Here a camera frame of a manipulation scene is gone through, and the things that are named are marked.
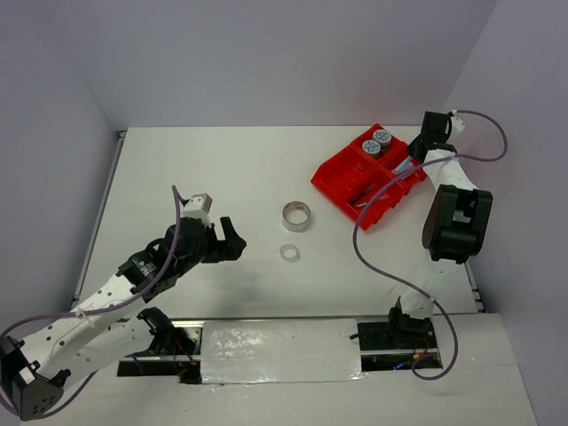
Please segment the blue highlighter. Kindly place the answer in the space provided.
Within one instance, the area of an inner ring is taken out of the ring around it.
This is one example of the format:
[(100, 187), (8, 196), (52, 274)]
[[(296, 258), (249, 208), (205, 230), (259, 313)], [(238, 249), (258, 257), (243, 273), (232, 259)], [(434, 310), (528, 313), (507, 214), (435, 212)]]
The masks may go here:
[(392, 172), (395, 175), (399, 175), (404, 171), (406, 171), (407, 169), (412, 168), (413, 166), (414, 166), (413, 158), (411, 156), (407, 156), (407, 158), (403, 160)]

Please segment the small clear tape roll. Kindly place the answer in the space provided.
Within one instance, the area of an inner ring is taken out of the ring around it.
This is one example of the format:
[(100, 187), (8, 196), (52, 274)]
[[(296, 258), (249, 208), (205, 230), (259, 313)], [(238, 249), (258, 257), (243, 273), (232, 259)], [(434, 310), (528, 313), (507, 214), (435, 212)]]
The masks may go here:
[(300, 258), (299, 249), (293, 244), (285, 244), (280, 247), (280, 258), (285, 262), (296, 262)]

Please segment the blue paint jar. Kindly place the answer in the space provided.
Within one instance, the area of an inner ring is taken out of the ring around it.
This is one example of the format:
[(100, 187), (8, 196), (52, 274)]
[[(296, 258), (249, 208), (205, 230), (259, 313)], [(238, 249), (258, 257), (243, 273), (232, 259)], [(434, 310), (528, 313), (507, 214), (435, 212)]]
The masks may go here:
[(381, 144), (375, 139), (367, 139), (363, 141), (361, 149), (365, 154), (368, 154), (373, 158), (378, 158), (382, 152)]
[(378, 129), (373, 133), (373, 140), (378, 143), (382, 150), (384, 150), (391, 144), (392, 135), (385, 129)]

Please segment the red gel pen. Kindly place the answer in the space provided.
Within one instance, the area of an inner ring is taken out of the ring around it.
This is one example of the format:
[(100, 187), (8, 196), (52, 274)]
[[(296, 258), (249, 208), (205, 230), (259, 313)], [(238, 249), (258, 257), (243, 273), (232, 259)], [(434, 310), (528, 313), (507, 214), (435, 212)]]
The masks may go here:
[[(383, 201), (383, 200), (387, 200), (388, 198), (389, 198), (388, 195), (381, 195), (375, 201)], [(354, 204), (353, 207), (355, 209), (363, 209), (364, 207), (366, 207), (367, 204), (369, 204), (369, 201), (363, 201), (361, 203)]]

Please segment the blue gel pen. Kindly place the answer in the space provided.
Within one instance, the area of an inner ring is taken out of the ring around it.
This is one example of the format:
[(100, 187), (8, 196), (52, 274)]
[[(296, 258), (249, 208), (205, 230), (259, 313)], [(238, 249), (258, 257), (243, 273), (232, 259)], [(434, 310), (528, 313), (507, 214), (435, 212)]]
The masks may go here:
[(356, 204), (360, 199), (362, 199), (367, 193), (371, 192), (376, 187), (376, 183), (371, 184), (366, 189), (364, 189), (360, 194), (356, 195), (351, 201), (350, 205)]

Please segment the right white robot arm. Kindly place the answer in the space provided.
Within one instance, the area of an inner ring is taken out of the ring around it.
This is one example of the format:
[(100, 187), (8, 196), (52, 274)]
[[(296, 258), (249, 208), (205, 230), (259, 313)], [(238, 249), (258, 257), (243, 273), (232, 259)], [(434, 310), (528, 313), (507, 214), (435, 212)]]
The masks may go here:
[(396, 347), (428, 334), (434, 302), (485, 239), (493, 196), (471, 182), (455, 157), (452, 142), (464, 129), (455, 112), (427, 112), (419, 135), (407, 148), (419, 163), (436, 161), (425, 168), (436, 193), (422, 228), (426, 261), (416, 273), (418, 289), (407, 289), (389, 312), (386, 337)]

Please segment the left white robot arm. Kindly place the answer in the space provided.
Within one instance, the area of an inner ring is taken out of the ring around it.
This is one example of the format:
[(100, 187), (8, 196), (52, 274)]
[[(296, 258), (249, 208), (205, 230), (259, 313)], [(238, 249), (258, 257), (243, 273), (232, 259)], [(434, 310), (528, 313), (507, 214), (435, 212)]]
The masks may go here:
[(117, 359), (140, 352), (191, 358), (195, 340), (150, 302), (199, 264), (241, 257), (246, 241), (229, 217), (220, 223), (223, 239), (198, 218), (179, 219), (70, 312), (37, 316), (47, 326), (20, 339), (3, 332), (2, 406), (24, 422), (41, 420), (66, 406), (69, 387)]

